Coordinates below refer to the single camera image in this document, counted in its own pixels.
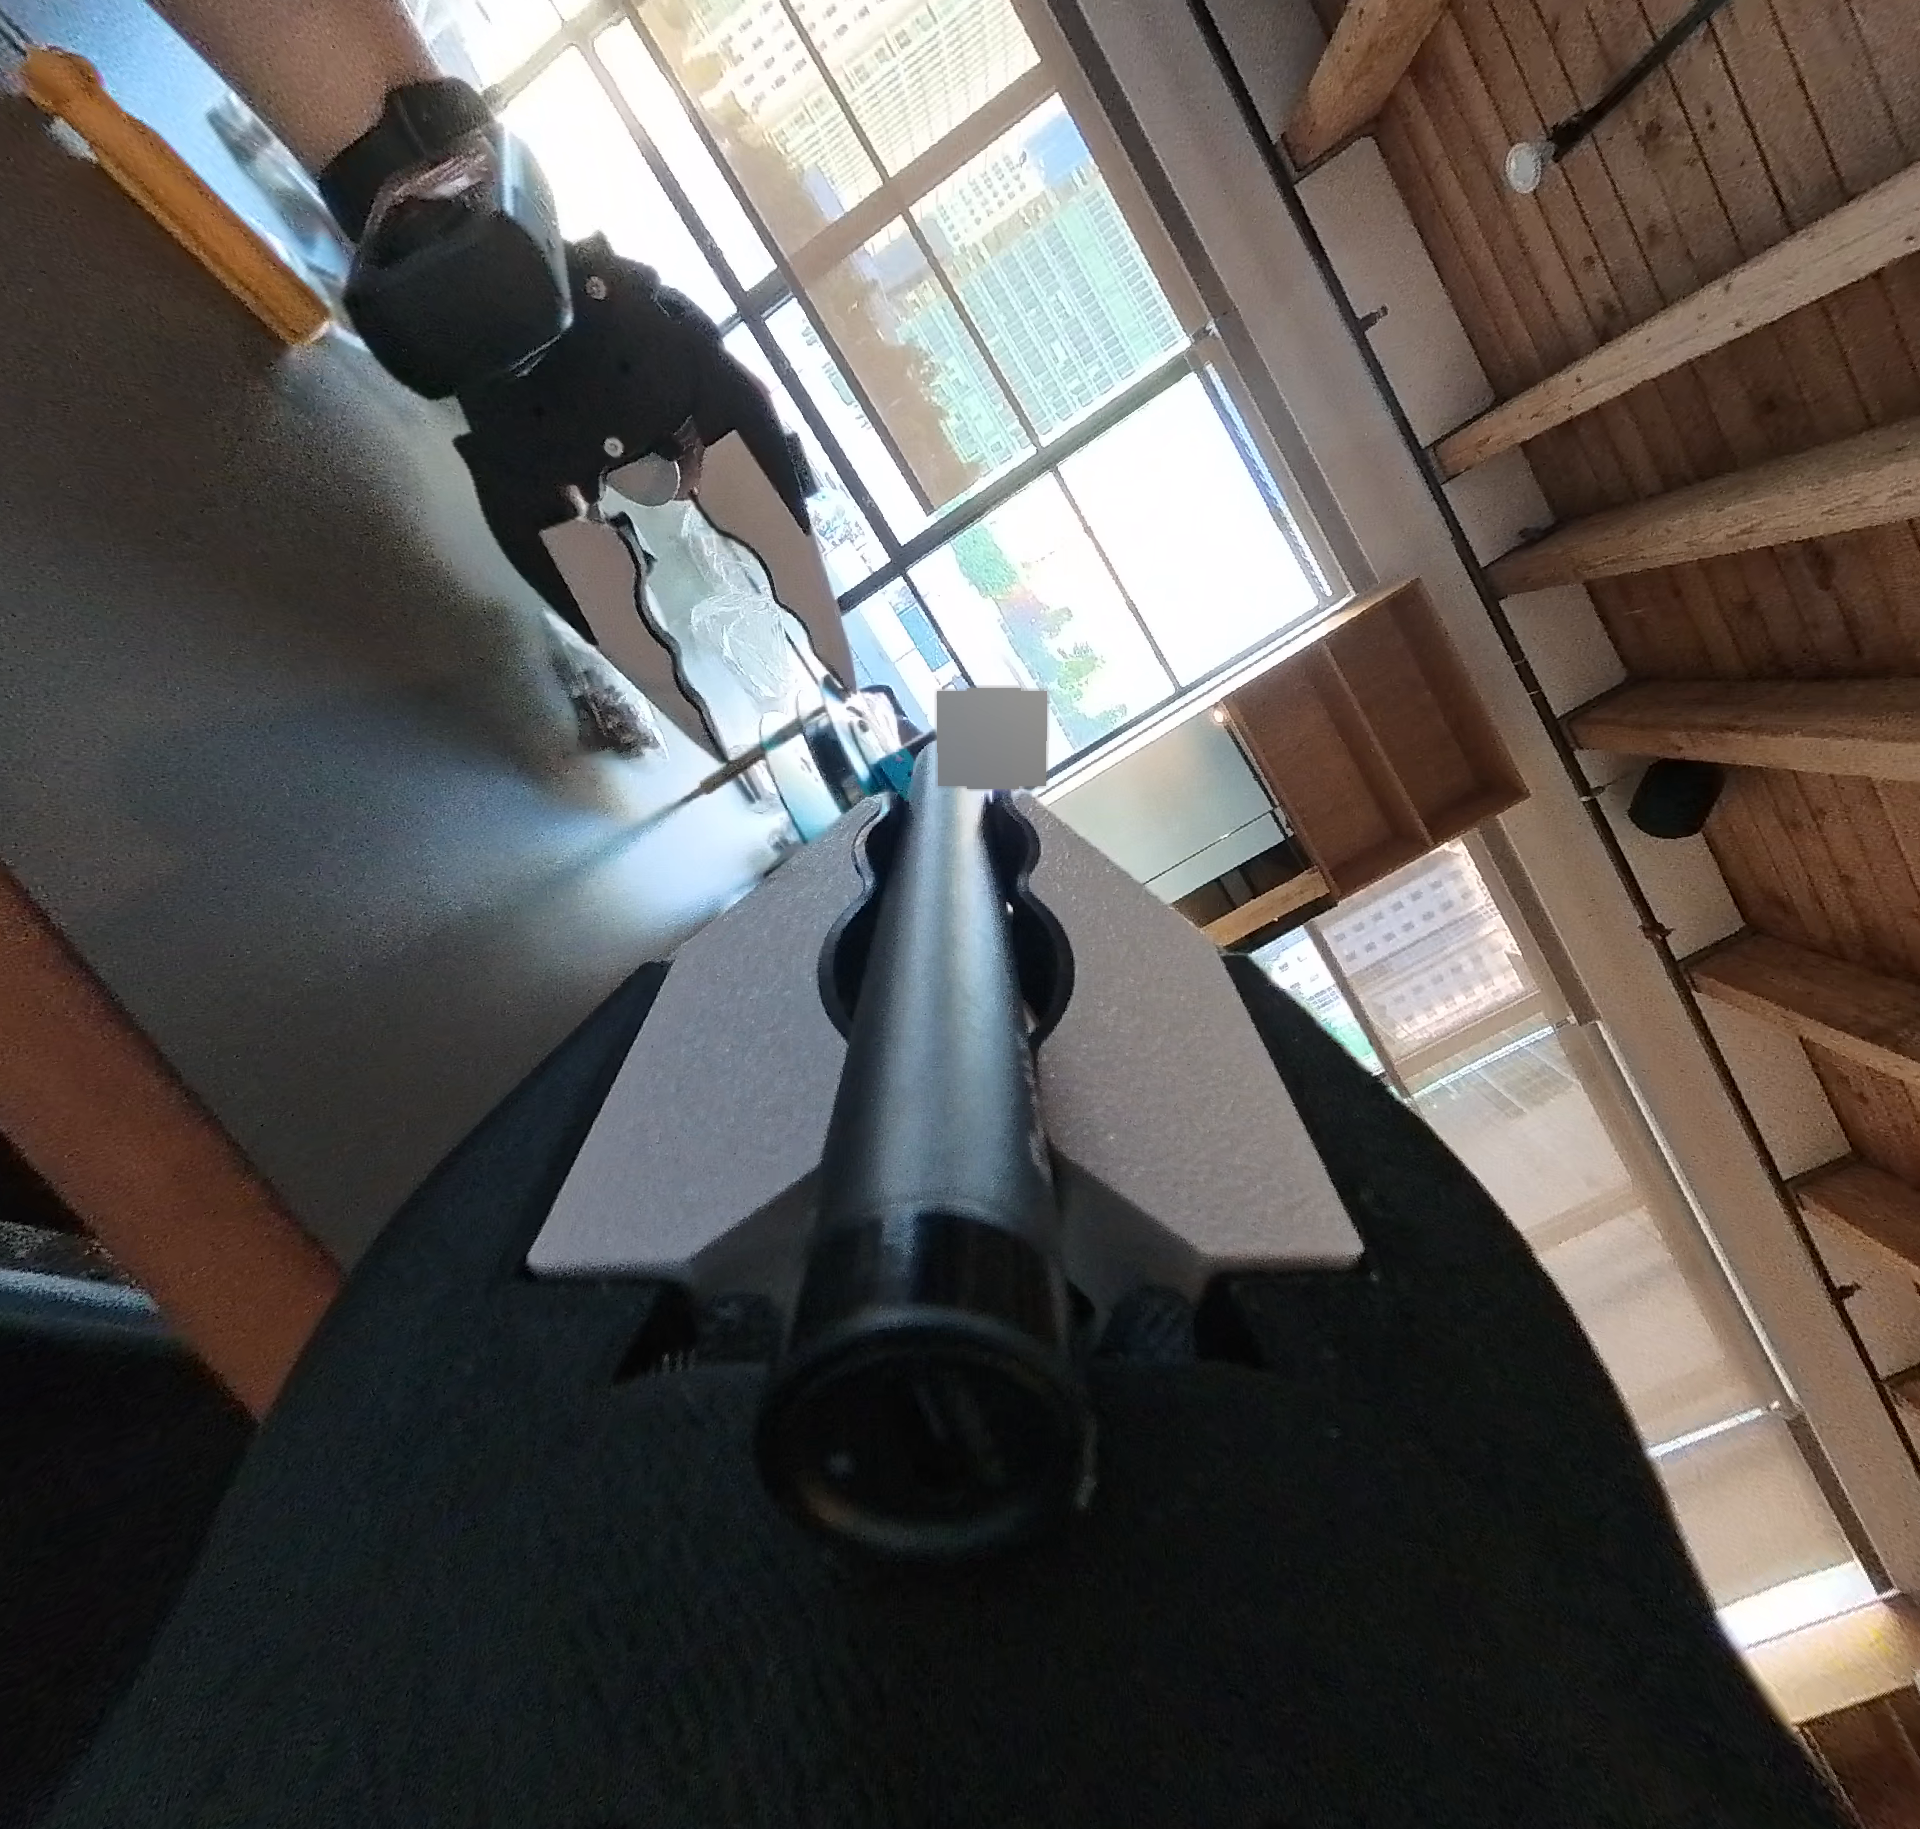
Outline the wooden shelf unit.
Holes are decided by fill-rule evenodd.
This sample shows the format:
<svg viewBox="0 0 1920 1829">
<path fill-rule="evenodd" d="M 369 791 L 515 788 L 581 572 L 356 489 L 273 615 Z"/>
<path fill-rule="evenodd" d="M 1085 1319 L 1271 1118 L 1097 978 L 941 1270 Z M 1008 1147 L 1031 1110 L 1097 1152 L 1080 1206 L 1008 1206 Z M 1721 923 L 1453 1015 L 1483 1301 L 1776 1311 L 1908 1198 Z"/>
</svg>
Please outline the wooden shelf unit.
<svg viewBox="0 0 1920 1829">
<path fill-rule="evenodd" d="M 1419 578 L 1334 611 L 1218 709 L 1334 899 L 1531 799 Z"/>
</svg>

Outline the blue toy robot arm base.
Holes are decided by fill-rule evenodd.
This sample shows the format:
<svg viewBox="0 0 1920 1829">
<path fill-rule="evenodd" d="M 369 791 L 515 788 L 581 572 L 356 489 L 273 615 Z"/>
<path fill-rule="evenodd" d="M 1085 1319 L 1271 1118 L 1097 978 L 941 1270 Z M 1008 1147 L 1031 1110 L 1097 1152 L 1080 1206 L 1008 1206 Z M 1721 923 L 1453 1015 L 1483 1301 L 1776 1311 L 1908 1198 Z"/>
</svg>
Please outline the blue toy robot arm base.
<svg viewBox="0 0 1920 1829">
<path fill-rule="evenodd" d="M 891 689 L 852 689 L 824 672 L 794 709 L 767 714 L 741 755 L 666 809 L 743 787 L 775 797 L 794 833 L 813 842 L 867 797 L 910 791 L 916 760 L 931 745 L 935 730 L 906 717 Z"/>
</svg>

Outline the yellow wooden stick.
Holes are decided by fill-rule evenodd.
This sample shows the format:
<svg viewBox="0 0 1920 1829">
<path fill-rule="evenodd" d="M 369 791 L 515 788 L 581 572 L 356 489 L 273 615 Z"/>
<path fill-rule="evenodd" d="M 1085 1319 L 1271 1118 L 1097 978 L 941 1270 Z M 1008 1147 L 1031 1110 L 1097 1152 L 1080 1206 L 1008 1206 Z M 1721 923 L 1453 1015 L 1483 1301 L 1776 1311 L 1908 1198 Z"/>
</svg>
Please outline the yellow wooden stick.
<svg viewBox="0 0 1920 1829">
<path fill-rule="evenodd" d="M 68 126 L 93 161 L 283 346 L 332 324 L 324 300 L 147 124 L 128 114 L 95 66 L 71 49 L 30 48 L 19 70 L 35 107 Z"/>
</svg>

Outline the bag of metal screws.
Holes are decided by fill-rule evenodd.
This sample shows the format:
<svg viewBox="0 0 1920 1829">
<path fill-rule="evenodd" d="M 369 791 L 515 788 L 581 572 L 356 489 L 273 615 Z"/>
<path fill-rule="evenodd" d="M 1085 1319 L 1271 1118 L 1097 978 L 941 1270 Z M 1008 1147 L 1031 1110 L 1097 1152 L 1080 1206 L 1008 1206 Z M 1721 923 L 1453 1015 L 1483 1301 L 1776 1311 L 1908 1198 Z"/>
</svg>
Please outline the bag of metal screws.
<svg viewBox="0 0 1920 1829">
<path fill-rule="evenodd" d="M 563 620 L 543 623 L 547 659 L 588 751 L 651 760 L 668 751 L 655 709 L 602 648 Z"/>
</svg>

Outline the person's left forearm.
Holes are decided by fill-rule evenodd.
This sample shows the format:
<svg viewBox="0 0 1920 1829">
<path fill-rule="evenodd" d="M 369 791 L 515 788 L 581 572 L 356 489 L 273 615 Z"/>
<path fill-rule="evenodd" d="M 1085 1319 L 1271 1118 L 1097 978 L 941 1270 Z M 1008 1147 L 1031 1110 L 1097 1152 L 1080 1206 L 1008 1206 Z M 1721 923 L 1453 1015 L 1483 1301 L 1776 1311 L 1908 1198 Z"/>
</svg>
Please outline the person's left forearm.
<svg viewBox="0 0 1920 1829">
<path fill-rule="evenodd" d="M 320 174 L 390 90 L 441 75 L 405 0 L 147 0 Z"/>
</svg>

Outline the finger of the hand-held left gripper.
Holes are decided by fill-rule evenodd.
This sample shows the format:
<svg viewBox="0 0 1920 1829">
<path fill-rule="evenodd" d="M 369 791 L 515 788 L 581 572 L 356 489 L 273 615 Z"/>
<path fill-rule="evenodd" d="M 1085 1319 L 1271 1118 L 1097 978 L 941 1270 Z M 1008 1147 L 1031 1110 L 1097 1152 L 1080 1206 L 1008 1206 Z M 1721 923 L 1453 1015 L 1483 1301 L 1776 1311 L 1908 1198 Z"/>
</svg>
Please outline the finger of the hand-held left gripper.
<svg viewBox="0 0 1920 1829">
<path fill-rule="evenodd" d="M 703 751 L 724 755 L 724 739 L 683 677 L 676 643 L 650 615 L 646 569 L 625 520 L 556 522 L 543 531 L 543 548 L 602 655 Z"/>
<path fill-rule="evenodd" d="M 775 602 L 801 624 L 813 655 L 836 684 L 852 689 L 852 640 L 824 551 L 739 433 L 704 448 L 697 506 L 757 557 Z"/>
</svg>

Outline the crumpled clear plastic bag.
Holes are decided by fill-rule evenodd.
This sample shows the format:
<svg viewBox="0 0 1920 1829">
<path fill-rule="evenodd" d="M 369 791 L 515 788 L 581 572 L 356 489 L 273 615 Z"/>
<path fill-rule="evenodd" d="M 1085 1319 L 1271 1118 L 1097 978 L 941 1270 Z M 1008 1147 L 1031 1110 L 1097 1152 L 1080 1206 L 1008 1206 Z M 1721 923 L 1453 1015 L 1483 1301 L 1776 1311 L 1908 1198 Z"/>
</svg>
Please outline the crumpled clear plastic bag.
<svg viewBox="0 0 1920 1829">
<path fill-rule="evenodd" d="M 761 558 L 689 502 L 646 525 L 646 593 L 728 748 L 819 708 L 819 665 Z"/>
</svg>

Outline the grey desk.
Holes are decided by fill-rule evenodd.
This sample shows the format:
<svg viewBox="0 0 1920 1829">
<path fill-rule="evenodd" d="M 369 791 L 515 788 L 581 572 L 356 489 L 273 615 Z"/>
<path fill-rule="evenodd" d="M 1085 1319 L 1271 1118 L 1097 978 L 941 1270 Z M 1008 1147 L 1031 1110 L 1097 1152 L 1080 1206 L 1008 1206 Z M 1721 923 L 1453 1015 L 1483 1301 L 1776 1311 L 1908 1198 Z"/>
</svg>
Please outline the grey desk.
<svg viewBox="0 0 1920 1829">
<path fill-rule="evenodd" d="M 5 91 L 5 1132 L 266 1415 L 347 1272 L 782 861 L 588 745 L 449 425 Z"/>
</svg>

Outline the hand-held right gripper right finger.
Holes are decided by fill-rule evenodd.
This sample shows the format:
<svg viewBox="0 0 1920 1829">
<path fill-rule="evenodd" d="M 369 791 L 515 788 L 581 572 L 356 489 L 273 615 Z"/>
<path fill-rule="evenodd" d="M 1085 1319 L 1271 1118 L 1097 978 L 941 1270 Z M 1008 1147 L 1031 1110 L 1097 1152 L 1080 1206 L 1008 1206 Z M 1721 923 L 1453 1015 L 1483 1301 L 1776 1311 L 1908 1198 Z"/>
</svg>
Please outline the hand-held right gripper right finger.
<svg viewBox="0 0 1920 1829">
<path fill-rule="evenodd" d="M 1214 941 L 1018 788 L 1068 1003 L 1036 1055 L 1072 1284 L 1343 1270 L 1353 1220 Z"/>
</svg>

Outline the black ceiling speaker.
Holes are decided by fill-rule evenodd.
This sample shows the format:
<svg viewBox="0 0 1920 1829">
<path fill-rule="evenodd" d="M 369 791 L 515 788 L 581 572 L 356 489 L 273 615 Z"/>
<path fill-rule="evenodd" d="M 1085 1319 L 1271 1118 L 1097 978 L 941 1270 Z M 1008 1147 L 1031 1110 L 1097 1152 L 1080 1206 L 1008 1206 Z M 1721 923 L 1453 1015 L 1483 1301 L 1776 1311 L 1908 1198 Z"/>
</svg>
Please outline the black ceiling speaker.
<svg viewBox="0 0 1920 1829">
<path fill-rule="evenodd" d="M 1705 833 L 1728 767 L 1711 760 L 1648 760 L 1627 797 L 1627 824 L 1648 838 L 1696 838 Z"/>
</svg>

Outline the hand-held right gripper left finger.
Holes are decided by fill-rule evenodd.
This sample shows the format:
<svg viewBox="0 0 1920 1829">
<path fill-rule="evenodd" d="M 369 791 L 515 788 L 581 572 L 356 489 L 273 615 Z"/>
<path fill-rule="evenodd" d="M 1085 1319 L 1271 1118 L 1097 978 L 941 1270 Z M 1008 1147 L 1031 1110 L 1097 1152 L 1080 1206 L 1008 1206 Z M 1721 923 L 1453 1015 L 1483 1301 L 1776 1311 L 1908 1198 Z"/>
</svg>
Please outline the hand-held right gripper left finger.
<svg viewBox="0 0 1920 1829">
<path fill-rule="evenodd" d="M 844 1068 L 820 954 L 863 896 L 871 797 L 668 962 L 526 1267 L 540 1279 L 796 1284 Z"/>
</svg>

